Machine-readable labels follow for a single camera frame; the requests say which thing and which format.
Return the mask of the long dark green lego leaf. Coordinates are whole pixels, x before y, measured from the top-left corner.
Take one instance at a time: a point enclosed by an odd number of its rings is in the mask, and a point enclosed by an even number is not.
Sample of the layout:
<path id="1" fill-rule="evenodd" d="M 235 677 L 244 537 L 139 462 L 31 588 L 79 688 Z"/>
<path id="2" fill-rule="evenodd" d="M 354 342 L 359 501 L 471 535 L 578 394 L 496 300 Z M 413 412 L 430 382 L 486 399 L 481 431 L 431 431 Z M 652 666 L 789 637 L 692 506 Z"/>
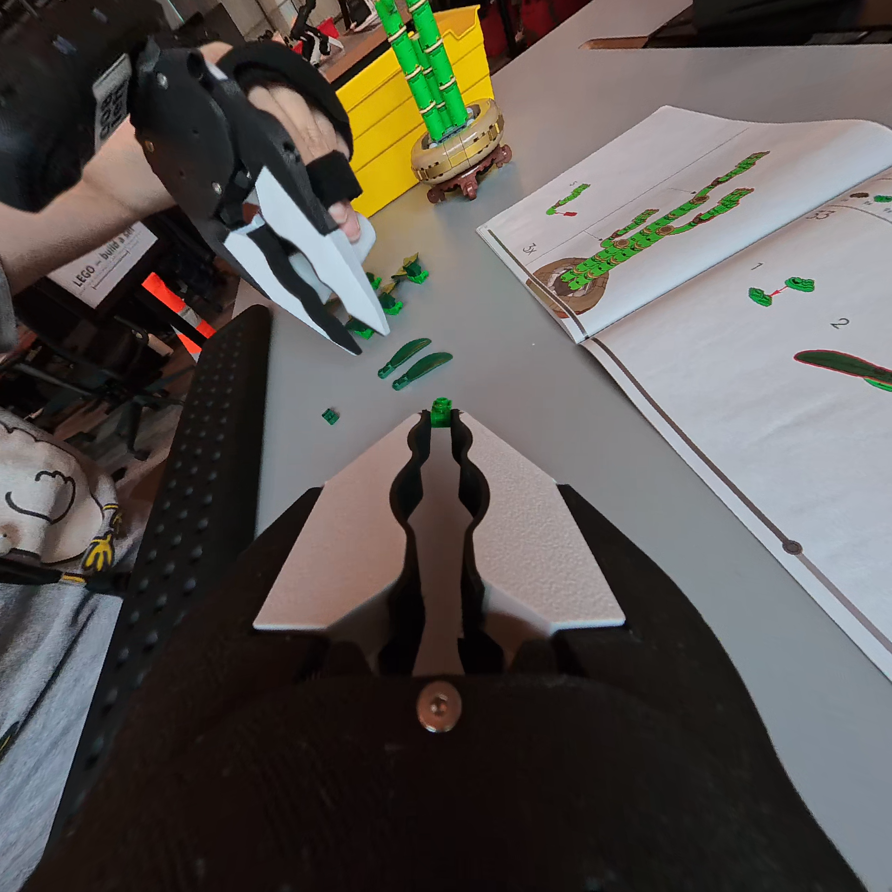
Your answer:
<path id="1" fill-rule="evenodd" d="M 403 390 L 408 385 L 418 381 L 421 377 L 433 372 L 437 368 L 452 361 L 453 355 L 448 351 L 438 351 L 415 362 L 404 374 L 392 383 L 392 389 L 396 392 Z"/>
<path id="2" fill-rule="evenodd" d="M 380 379 L 385 379 L 430 344 L 430 338 L 417 338 L 406 342 L 377 370 L 377 376 Z"/>

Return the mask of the green lego bamboo model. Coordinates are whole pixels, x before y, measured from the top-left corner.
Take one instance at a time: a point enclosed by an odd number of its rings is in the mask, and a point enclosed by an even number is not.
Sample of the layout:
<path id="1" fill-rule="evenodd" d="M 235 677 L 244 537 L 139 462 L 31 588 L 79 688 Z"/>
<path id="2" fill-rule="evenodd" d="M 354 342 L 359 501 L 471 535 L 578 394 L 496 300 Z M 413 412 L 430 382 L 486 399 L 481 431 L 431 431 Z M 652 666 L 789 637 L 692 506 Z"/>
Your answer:
<path id="1" fill-rule="evenodd" d="M 512 158 L 500 107 L 492 98 L 473 105 L 464 101 L 428 1 L 407 4 L 413 32 L 394 1 L 377 1 L 374 7 L 426 127 L 410 154 L 416 179 L 426 184 L 432 204 L 456 191 L 473 201 L 480 177 Z"/>

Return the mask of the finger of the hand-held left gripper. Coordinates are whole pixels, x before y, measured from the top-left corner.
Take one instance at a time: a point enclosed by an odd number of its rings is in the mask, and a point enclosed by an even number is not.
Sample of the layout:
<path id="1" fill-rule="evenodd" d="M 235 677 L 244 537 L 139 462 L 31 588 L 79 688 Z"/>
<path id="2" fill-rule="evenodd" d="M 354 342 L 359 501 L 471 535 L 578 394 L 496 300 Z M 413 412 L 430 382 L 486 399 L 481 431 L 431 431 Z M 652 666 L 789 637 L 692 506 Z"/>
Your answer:
<path id="1" fill-rule="evenodd" d="M 342 350 L 362 353 L 343 323 L 326 309 L 318 291 L 295 270 L 286 242 L 268 223 L 254 221 L 230 231 L 223 247 L 263 295 Z"/>
<path id="2" fill-rule="evenodd" d="M 335 227 L 321 233 L 270 170 L 260 172 L 256 185 L 262 216 L 272 231 L 304 256 L 318 281 L 340 299 L 351 317 L 387 335 L 385 313 L 343 231 Z"/>

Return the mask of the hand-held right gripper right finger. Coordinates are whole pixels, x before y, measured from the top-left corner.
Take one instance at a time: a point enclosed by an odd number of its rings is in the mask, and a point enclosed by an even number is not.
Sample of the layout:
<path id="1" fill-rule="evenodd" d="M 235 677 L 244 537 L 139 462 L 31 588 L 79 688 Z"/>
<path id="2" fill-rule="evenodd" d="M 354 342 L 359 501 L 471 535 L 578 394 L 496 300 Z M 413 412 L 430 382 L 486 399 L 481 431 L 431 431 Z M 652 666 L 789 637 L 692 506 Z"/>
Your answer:
<path id="1" fill-rule="evenodd" d="M 452 410 L 461 562 L 459 658 L 494 675 L 529 641 L 618 628 L 625 614 L 557 482 L 468 413 Z"/>

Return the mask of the lego instruction booklet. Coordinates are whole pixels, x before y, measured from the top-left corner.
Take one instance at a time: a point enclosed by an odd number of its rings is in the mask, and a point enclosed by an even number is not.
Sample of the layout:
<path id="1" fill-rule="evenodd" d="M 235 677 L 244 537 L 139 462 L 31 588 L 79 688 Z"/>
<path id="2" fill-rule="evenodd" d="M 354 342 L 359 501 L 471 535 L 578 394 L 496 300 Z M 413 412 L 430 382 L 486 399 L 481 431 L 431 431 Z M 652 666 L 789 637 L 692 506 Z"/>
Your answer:
<path id="1" fill-rule="evenodd" d="M 890 166 L 663 106 L 477 229 L 887 678 Z"/>

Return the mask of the yellow plastic bin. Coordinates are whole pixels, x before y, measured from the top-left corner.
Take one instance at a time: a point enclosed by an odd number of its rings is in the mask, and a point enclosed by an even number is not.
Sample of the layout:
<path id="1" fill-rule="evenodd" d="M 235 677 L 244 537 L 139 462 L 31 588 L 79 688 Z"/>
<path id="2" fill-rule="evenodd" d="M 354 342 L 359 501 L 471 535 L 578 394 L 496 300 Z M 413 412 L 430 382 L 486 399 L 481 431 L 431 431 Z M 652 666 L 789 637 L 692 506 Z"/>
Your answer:
<path id="1" fill-rule="evenodd" d="M 476 111 L 493 98 L 478 7 L 435 13 L 466 105 Z M 353 136 L 351 167 L 362 187 L 356 211 L 372 217 L 418 184 L 411 149 L 426 134 L 418 107 L 385 36 L 377 56 L 336 90 Z"/>

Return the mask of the orange white striped post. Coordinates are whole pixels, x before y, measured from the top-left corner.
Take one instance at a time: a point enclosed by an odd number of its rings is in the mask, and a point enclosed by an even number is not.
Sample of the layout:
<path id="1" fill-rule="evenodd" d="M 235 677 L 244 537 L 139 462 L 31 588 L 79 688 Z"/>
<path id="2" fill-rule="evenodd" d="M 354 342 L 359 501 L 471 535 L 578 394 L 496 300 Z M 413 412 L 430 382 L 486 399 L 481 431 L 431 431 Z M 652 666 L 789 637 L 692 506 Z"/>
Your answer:
<path id="1" fill-rule="evenodd" d="M 156 273 L 150 273 L 142 283 L 143 288 L 164 307 L 162 317 L 168 319 L 195 362 L 201 357 L 203 345 L 215 334 L 215 329 L 185 300 L 175 294 Z"/>

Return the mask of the white fiducial marker sign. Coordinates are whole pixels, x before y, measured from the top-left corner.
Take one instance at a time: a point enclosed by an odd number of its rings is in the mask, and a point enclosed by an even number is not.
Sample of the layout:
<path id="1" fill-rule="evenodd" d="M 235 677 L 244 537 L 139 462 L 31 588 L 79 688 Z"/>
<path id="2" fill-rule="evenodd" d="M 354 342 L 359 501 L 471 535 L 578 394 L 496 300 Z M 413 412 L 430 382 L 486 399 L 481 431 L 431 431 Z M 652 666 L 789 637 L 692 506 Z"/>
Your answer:
<path id="1" fill-rule="evenodd" d="M 157 236 L 138 222 L 96 251 L 49 273 L 47 279 L 97 309 L 157 241 Z"/>

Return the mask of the person's left hand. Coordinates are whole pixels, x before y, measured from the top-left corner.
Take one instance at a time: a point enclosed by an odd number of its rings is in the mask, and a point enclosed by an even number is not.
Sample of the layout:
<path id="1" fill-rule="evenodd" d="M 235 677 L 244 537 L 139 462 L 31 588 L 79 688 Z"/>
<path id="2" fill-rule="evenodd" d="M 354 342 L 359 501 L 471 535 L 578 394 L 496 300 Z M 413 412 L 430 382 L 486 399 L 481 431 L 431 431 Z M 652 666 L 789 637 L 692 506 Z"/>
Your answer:
<path id="1" fill-rule="evenodd" d="M 345 141 L 344 134 L 339 132 L 326 110 L 315 103 L 312 95 L 307 98 L 302 92 L 293 89 L 294 84 L 285 73 L 300 70 L 310 79 L 315 78 L 316 82 L 323 82 L 325 79 L 305 61 L 284 63 L 284 68 L 278 65 L 278 62 L 284 62 L 285 55 L 293 60 L 297 60 L 297 56 L 280 44 L 275 46 L 282 52 L 274 52 L 272 62 L 262 61 L 260 67 L 252 73 L 249 73 L 249 68 L 245 68 L 241 74 L 236 75 L 249 101 L 255 108 L 279 121 L 307 167 L 311 162 L 317 162 L 332 152 L 339 152 L 349 167 L 350 146 Z M 215 41 L 200 47 L 199 51 L 209 65 L 215 65 L 223 71 L 225 66 L 220 60 L 233 49 L 225 42 Z M 361 223 L 351 199 L 332 199 L 328 204 L 328 212 L 351 244 L 361 241 Z"/>

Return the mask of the person's left forearm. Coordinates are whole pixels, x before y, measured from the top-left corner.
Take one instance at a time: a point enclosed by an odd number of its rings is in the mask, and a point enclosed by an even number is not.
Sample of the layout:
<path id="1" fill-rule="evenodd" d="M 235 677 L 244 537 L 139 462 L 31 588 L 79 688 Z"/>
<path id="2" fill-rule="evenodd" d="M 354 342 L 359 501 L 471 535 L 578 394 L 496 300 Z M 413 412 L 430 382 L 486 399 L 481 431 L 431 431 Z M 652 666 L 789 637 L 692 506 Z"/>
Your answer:
<path id="1" fill-rule="evenodd" d="M 136 222 L 174 206 L 126 118 L 87 163 L 81 180 L 43 210 L 1 206 L 2 292 L 16 295 Z"/>

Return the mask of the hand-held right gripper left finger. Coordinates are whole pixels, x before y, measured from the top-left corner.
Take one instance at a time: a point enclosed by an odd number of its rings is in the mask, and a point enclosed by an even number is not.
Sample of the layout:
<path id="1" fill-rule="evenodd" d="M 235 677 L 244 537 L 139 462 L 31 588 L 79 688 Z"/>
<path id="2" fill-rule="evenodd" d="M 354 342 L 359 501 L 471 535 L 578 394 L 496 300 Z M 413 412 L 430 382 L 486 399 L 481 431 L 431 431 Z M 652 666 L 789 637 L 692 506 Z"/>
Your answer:
<path id="1" fill-rule="evenodd" d="M 426 624 L 416 534 L 429 412 L 411 415 L 328 480 L 253 620 L 262 631 L 355 644 L 411 675 Z"/>

